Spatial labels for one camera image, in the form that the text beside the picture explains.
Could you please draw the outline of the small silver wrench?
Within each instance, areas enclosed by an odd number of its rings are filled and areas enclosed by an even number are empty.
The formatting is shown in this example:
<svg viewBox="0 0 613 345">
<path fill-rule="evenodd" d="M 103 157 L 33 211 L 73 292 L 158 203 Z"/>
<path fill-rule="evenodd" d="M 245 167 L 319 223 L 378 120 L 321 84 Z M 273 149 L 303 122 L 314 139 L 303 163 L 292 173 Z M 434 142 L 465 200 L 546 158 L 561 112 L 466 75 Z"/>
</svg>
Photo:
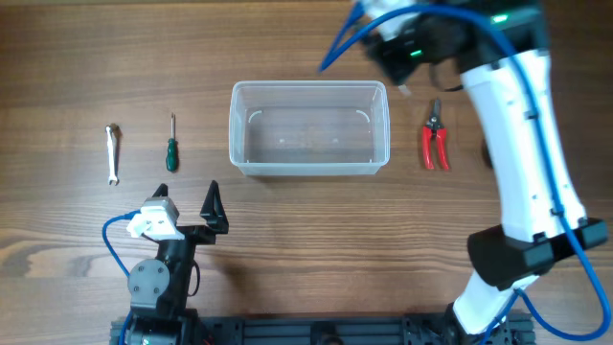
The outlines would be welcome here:
<svg viewBox="0 0 613 345">
<path fill-rule="evenodd" d="M 118 185 L 119 178 L 117 175 L 117 147 L 118 147 L 118 127 L 115 124 L 110 124 L 105 127 L 106 146 L 108 155 L 108 184 Z"/>
</svg>

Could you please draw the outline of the red handled cutting pliers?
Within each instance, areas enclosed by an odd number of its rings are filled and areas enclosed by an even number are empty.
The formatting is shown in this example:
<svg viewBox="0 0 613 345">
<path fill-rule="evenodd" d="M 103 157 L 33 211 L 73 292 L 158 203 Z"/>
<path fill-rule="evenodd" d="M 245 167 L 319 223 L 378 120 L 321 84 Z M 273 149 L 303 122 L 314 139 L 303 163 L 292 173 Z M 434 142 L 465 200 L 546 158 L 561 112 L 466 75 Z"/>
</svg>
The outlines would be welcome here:
<svg viewBox="0 0 613 345">
<path fill-rule="evenodd" d="M 435 169 L 431 149 L 431 144 L 435 143 L 440 164 L 444 170 L 449 171 L 450 166 L 445 148 L 447 131 L 442 123 L 441 109 L 442 102 L 440 99 L 431 102 L 430 113 L 421 129 L 422 159 L 426 169 Z"/>
</svg>

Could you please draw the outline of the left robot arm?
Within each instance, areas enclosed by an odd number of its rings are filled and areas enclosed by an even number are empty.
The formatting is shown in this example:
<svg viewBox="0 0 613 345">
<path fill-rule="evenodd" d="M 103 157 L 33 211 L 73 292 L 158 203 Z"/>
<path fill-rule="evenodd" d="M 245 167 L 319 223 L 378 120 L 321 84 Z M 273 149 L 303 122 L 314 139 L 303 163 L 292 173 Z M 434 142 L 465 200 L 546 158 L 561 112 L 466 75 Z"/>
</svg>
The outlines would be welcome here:
<svg viewBox="0 0 613 345">
<path fill-rule="evenodd" d="M 216 242 L 226 234 L 229 222 L 216 181 L 212 181 L 200 210 L 203 224 L 179 226 L 179 212 L 162 184 L 146 199 L 126 230 L 133 238 L 149 238 L 157 254 L 136 264 L 129 272 L 131 317 L 120 333 L 120 344 L 213 344 L 214 336 L 187 300 L 197 293 L 190 289 L 193 274 L 200 273 L 195 261 L 199 245 Z"/>
</svg>

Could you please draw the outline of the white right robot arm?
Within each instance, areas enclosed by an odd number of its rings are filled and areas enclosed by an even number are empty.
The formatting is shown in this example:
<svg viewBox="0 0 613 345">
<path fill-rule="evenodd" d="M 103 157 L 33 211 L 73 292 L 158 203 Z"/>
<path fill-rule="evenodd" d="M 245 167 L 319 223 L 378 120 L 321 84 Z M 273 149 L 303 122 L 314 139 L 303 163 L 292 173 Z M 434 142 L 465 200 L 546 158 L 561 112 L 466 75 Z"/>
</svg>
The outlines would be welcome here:
<svg viewBox="0 0 613 345">
<path fill-rule="evenodd" d="M 556 262 L 605 242 L 587 217 L 556 129 L 550 54 L 536 1 L 358 1 L 323 59 L 355 43 L 395 84 L 423 64 L 456 62 L 480 118 L 501 222 L 467 242 L 472 275 L 443 314 L 405 320 L 414 343 L 526 340 L 540 315 L 511 307 Z M 249 80 L 232 91 L 229 157 L 253 176 L 377 173 L 390 158 L 385 87 L 369 80 Z"/>
</svg>

